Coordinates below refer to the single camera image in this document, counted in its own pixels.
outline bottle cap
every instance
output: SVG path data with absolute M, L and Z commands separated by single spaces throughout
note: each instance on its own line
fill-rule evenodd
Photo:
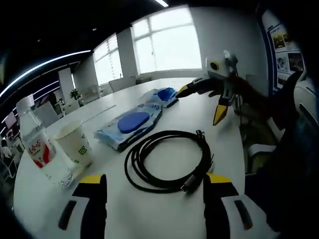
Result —
M 24 114 L 25 112 L 29 111 L 32 106 L 32 102 L 30 98 L 24 97 L 18 103 L 16 103 L 16 111 L 18 112 L 19 116 Z

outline black cable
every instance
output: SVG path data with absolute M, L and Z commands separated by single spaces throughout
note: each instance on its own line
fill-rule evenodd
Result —
M 144 161 L 149 153 L 158 145 L 161 141 L 169 138 L 190 138 L 195 141 L 202 150 L 202 158 L 199 165 L 186 176 L 176 180 L 161 180 L 151 175 L 144 166 Z M 145 188 L 136 184 L 129 176 L 128 173 L 128 161 L 131 159 L 132 167 L 138 176 L 148 184 L 161 188 L 152 189 Z M 141 142 L 136 144 L 127 154 L 124 163 L 125 175 L 128 181 L 137 189 L 151 193 L 173 193 L 180 190 L 187 191 L 196 184 L 201 182 L 204 174 L 209 170 L 212 164 L 210 157 L 210 149 L 205 140 L 205 136 L 200 130 L 196 131 L 196 134 L 178 130 L 166 130 L 155 133 Z

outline blue plastic lid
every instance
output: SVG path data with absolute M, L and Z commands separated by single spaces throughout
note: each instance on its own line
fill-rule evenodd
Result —
M 157 95 L 162 101 L 169 101 L 171 98 L 175 96 L 175 90 L 171 87 L 162 89 L 157 92 Z
M 137 130 L 150 118 L 150 114 L 147 112 L 135 112 L 124 116 L 118 122 L 118 128 L 121 133 L 130 133 Z

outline window frame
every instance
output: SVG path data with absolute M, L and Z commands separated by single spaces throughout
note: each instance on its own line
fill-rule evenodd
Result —
M 117 45 L 117 47 L 114 48 L 114 49 L 112 49 L 112 50 L 110 50 L 109 40 L 112 39 L 114 36 L 116 37 L 116 45 Z M 107 52 L 106 54 L 104 54 L 103 56 L 101 56 L 98 60 L 96 60 L 94 53 L 95 53 L 95 51 L 98 50 L 103 44 L 107 44 L 108 52 Z M 108 57 L 109 57 L 109 60 L 110 60 L 110 63 L 111 63 L 111 67 L 112 67 L 112 75 L 115 76 L 114 70 L 113 70 L 113 62 L 112 62 L 112 60 L 111 60 L 111 55 L 112 55 L 114 52 L 116 52 L 116 51 L 118 51 L 119 54 L 120 54 L 119 45 L 118 45 L 118 38 L 117 38 L 116 33 L 114 33 L 114 34 L 112 34 L 111 36 L 109 36 L 107 39 L 105 39 L 101 44 L 99 44 L 99 45 L 93 50 L 93 59 L 94 59 L 94 68 L 95 68 L 95 71 L 96 71 L 96 63 L 97 63 L 98 61 L 100 61 L 101 59 L 103 59 L 104 57 L 107 57 L 107 56 L 108 56 Z M 122 77 L 115 78 L 115 79 L 111 79 L 111 80 L 109 80 L 109 81 L 107 81 L 107 82 L 104 82 L 104 83 L 102 83 L 102 84 L 100 84 L 100 83 L 99 83 L 99 80 L 97 79 L 97 80 L 98 80 L 98 85 L 99 85 L 99 86 L 102 86 L 102 85 L 105 85 L 105 84 L 109 84 L 110 81 L 123 78 L 122 64 L 121 64 L 121 72 L 122 72 Z
M 137 52 L 136 52 L 136 42 L 141 40 L 141 39 L 144 39 L 144 38 L 147 38 L 149 37 L 151 39 L 151 46 L 152 46 L 152 52 L 154 52 L 154 45 L 153 45 L 153 34 L 156 34 L 158 32 L 161 32 L 161 31 L 166 31 L 166 30 L 170 30 L 170 29 L 174 29 L 174 28 L 178 28 L 178 27 L 184 27 L 184 26 L 194 26 L 195 27 L 195 24 L 194 22 L 189 22 L 189 23 L 183 23 L 181 25 L 177 25 L 177 26 L 169 26 L 169 27 L 165 27 L 165 28 L 162 28 L 160 30 L 152 30 L 152 27 L 151 27 L 151 20 L 150 18 L 157 15 L 157 14 L 161 14 L 162 12 L 166 12 L 166 11 L 174 11 L 174 10 L 179 10 L 179 9 L 183 9 L 183 8 L 187 8 L 189 10 L 189 7 L 188 6 L 180 6 L 180 7 L 176 7 L 176 8 L 170 8 L 169 10 L 163 10 L 163 11 L 159 11 L 159 12 L 156 12 L 156 13 L 153 13 L 153 14 L 150 14 L 146 17 L 143 17 L 143 18 L 140 18 L 139 20 L 135 21 L 132 23 L 132 40 L 133 40 L 133 44 L 134 44 L 134 52 L 135 52 L 135 59 L 136 59 L 136 62 L 137 62 L 137 69 L 138 69 L 138 75 L 142 75 L 142 74 L 149 74 L 149 73 L 154 73 L 154 72 L 168 72 L 168 71 L 185 71 L 185 70 L 188 70 L 188 71 L 192 71 L 192 70 L 202 70 L 202 66 L 200 68 L 184 68 L 184 69 L 171 69 L 171 70 L 163 70 L 163 71 L 149 71 L 149 72 L 143 72 L 141 73 L 140 71 L 140 63 L 139 63 L 139 56 L 137 55 Z M 135 37 L 135 34 L 134 34 L 134 28 L 133 28 L 133 25 L 139 21 L 142 21 L 142 20 L 147 20 L 147 24 L 148 24 L 148 27 L 149 27 L 149 32 L 148 33 L 145 33 L 143 35 L 140 35 L 138 37 Z M 155 62 L 155 68 L 157 69 L 157 63 L 156 63 L 156 56 L 153 56 L 154 57 L 154 62 Z

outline person's arm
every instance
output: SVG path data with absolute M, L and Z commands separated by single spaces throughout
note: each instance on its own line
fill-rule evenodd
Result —
M 240 77 L 231 76 L 230 81 L 235 85 L 235 92 L 240 94 L 245 102 L 259 111 L 265 119 L 272 117 L 277 127 L 282 130 L 298 117 L 294 102 L 294 88 L 301 74 L 302 72 L 292 74 L 278 94 L 271 97 L 261 95 Z

